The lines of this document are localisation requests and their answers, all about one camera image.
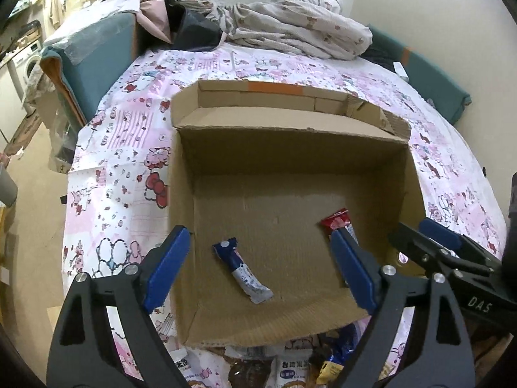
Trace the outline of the red white bar wrapper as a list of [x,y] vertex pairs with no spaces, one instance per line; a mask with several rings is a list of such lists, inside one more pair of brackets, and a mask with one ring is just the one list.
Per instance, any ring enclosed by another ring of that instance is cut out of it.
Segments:
[[355,230],[351,223],[349,210],[346,208],[340,209],[332,215],[322,219],[320,221],[320,226],[327,237],[330,237],[334,230],[345,229],[351,234],[354,240],[358,242]]

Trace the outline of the black plastic bag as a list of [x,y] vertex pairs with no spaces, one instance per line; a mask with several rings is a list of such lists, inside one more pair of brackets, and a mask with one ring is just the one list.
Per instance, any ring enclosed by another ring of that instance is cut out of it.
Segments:
[[209,51],[223,38],[220,27],[177,0],[140,0],[139,25],[172,49]]

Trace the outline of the teal side cushion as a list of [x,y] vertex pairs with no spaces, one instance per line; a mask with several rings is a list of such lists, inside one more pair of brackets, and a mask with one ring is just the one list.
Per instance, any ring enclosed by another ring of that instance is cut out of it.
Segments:
[[95,115],[99,102],[138,57],[138,23],[117,13],[45,47],[40,67],[55,86],[75,131]]

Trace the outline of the grey trash bin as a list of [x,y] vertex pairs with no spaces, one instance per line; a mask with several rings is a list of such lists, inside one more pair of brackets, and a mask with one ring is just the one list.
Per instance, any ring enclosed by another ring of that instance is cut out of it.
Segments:
[[17,200],[17,185],[3,164],[0,165],[0,200],[11,207]]

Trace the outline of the white rice cake packet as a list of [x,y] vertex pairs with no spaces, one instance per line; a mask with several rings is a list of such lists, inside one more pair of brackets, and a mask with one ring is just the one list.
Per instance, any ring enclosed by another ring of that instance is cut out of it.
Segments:
[[202,368],[198,356],[186,348],[170,351],[174,364],[191,387],[212,387],[209,378],[211,370]]
[[272,386],[276,388],[305,387],[309,374],[310,353],[294,351],[278,355],[272,363]]

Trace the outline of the white washing machine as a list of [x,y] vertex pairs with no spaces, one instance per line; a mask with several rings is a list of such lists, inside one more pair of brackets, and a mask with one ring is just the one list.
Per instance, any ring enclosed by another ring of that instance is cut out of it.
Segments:
[[11,80],[20,100],[24,98],[29,77],[33,68],[38,65],[41,44],[38,40],[18,49],[8,62]]

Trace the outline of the blue snack bag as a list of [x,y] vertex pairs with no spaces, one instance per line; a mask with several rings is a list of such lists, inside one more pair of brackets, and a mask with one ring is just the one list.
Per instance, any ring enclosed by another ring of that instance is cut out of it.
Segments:
[[360,331],[355,323],[324,333],[321,336],[321,342],[325,349],[325,359],[344,365],[355,352],[360,337]]

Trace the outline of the cardboard box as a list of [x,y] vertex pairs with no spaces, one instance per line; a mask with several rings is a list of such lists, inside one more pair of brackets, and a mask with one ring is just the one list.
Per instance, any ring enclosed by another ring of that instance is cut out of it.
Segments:
[[[365,317],[319,223],[346,208],[360,246],[394,264],[389,233],[425,215],[398,115],[347,93],[198,81],[174,95],[168,217],[190,233],[173,287],[181,343],[275,344]],[[213,245],[237,251],[272,299],[255,305]]]

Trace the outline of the dark chocolate snack packet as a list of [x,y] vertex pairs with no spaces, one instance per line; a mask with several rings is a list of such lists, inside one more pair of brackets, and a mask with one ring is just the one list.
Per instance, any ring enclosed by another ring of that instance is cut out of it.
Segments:
[[228,380],[232,388],[265,388],[271,375],[271,360],[236,359]]

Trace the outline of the yellow gold snack packet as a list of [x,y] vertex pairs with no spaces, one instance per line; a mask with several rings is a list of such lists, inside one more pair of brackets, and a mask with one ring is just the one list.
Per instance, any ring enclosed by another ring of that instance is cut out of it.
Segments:
[[334,382],[342,372],[343,366],[337,362],[324,361],[316,379],[317,385],[328,385]]

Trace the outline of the pink cartoon bed sheet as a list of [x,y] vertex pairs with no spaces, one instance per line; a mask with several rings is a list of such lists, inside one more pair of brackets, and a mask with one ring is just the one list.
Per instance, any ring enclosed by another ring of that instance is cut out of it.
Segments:
[[[150,51],[136,59],[98,105],[78,137],[69,172],[63,278],[122,273],[140,263],[174,227],[168,217],[168,162],[174,95],[198,81],[261,81],[353,95],[401,116],[425,215],[503,253],[506,220],[481,165],[461,134],[396,74],[365,59],[341,61],[226,44],[207,53]],[[209,368],[212,387],[228,383],[229,364],[215,347],[181,343],[172,285],[144,318],[170,352],[186,348]]]

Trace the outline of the blue white small sachet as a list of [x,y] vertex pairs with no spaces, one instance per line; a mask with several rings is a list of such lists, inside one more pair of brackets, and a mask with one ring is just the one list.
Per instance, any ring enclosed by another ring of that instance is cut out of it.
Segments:
[[253,304],[258,305],[272,299],[272,290],[259,282],[238,253],[237,245],[236,237],[231,237],[222,242],[215,243],[213,249]]

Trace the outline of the teal headboard cushion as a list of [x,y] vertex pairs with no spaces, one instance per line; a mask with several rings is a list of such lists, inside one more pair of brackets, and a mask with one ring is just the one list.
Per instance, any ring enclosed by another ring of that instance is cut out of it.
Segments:
[[361,57],[393,73],[394,63],[400,62],[408,77],[408,83],[423,99],[431,100],[431,105],[451,125],[455,125],[471,104],[470,94],[437,64],[373,25],[368,27],[373,34],[373,44]]

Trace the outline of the crumpled floral blanket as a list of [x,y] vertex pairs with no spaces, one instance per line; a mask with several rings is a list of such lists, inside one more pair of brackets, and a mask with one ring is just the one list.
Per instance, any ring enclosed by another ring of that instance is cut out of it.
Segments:
[[354,60],[373,44],[368,26],[342,15],[343,0],[269,0],[227,5],[222,0],[176,0],[218,24],[243,47]]

